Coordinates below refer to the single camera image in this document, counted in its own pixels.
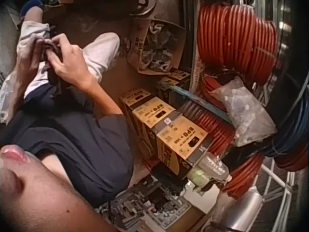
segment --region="yellow box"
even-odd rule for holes
[[[129,91],[120,97],[120,107],[129,126],[142,139],[145,157],[157,155],[156,134],[182,114],[145,89]]]
[[[213,137],[181,116],[163,128],[156,141],[159,159],[183,179],[208,150]]]

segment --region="stacked boxes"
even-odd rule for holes
[[[169,86],[178,86],[185,90],[190,86],[190,74],[178,69],[170,74],[163,76],[156,85],[156,95],[171,106],[178,108],[182,105],[182,96],[172,91]]]
[[[128,124],[140,138],[143,155],[158,156],[180,179],[212,143],[206,131],[144,89],[130,91],[120,100]]]

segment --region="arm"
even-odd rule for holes
[[[104,115],[122,115],[119,106],[111,97],[102,89],[95,80],[85,93],[99,106]]]
[[[61,48],[63,61],[48,50],[47,57],[56,74],[63,80],[77,87],[98,104],[103,114],[122,115],[122,111],[111,97],[101,88],[94,76],[89,72],[81,48],[71,45],[65,34],[52,39]]]
[[[14,83],[14,91],[11,93],[11,96],[10,96],[9,111],[8,111],[8,117],[6,121],[7,123],[10,122],[10,120],[14,117],[14,115],[19,110],[20,106],[23,104],[26,89],[27,87],[23,86],[18,81]]]
[[[26,89],[38,73],[42,48],[43,39],[33,34],[26,47],[17,54],[16,66],[12,72],[14,91],[10,97],[6,123],[9,123],[23,104]]]

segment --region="clear plastic bag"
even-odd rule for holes
[[[236,77],[211,95],[222,101],[236,128],[236,146],[261,141],[277,132],[276,125],[260,101]]]

